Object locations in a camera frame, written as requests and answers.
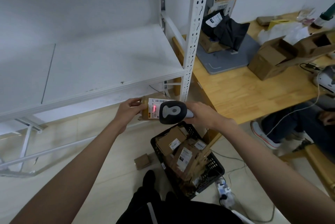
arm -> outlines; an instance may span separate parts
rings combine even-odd
[[[116,137],[145,105],[120,104],[114,120],[52,178],[15,216],[16,223],[71,223],[90,192]]]
[[[187,103],[187,123],[219,131],[236,149],[279,211],[291,223],[335,223],[335,202],[246,134],[236,122],[203,103]]]

white cable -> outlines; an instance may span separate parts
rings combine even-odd
[[[270,130],[270,132],[266,134],[266,136],[268,136],[268,135],[274,130],[274,128],[277,127],[277,125],[278,125],[278,124],[279,124],[285,117],[287,117],[288,115],[290,115],[290,114],[292,114],[292,113],[294,113],[294,112],[296,112],[296,111],[301,111],[301,110],[304,110],[304,109],[308,109],[308,108],[314,106],[314,105],[318,102],[319,97],[320,97],[319,74],[320,74],[321,72],[322,72],[322,70],[316,75],[316,82],[318,83],[318,97],[316,98],[316,101],[315,101],[312,105],[310,105],[309,107],[305,107],[305,108],[297,109],[297,110],[295,110],[295,111],[293,111],[293,112],[291,112],[291,113],[288,113],[287,115],[283,116],[283,117],[279,120],[279,122],[278,122],[278,123],[277,123],[277,124]]]

wooden chair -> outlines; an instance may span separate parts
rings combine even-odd
[[[307,158],[329,196],[335,201],[335,164],[316,145],[308,145],[303,150],[288,153],[279,158],[284,162],[290,163],[292,159],[302,157]]]

black plastic basket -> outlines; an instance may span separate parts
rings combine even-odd
[[[198,195],[200,192],[202,192],[204,189],[206,189],[209,185],[214,183],[217,179],[219,179],[222,175],[224,175],[224,167],[222,167],[221,163],[217,160],[217,158],[214,156],[214,154],[208,155],[208,164],[206,165],[205,172],[201,175],[201,183],[197,188],[194,188],[193,190],[190,190],[191,187],[189,187],[189,190],[187,192],[183,192],[181,190],[181,186],[183,185],[183,181],[174,173],[174,171],[168,167],[168,165],[163,160],[163,154],[161,153],[160,149],[156,145],[156,138],[162,137],[166,135],[170,129],[174,127],[184,127],[187,132],[190,134],[190,136],[194,139],[202,139],[199,135],[199,133],[195,130],[193,125],[187,124],[184,121],[178,123],[177,125],[163,131],[156,137],[153,137],[151,139],[151,145],[157,155],[157,158],[159,159],[165,174],[168,178],[168,180],[171,183],[172,188],[174,189],[174,192],[176,193],[177,197],[180,199],[189,199],[191,200],[196,195]]]

blue jeans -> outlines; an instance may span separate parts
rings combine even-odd
[[[266,134],[269,133],[285,115],[308,106],[310,106],[310,104],[301,103],[270,114],[262,120],[263,131]],[[296,132],[305,131],[322,152],[327,155],[335,156],[335,125],[324,126],[318,119],[319,112],[322,109],[317,110],[314,107],[316,106],[288,115],[274,128],[268,137],[275,143],[279,143],[294,130]]]

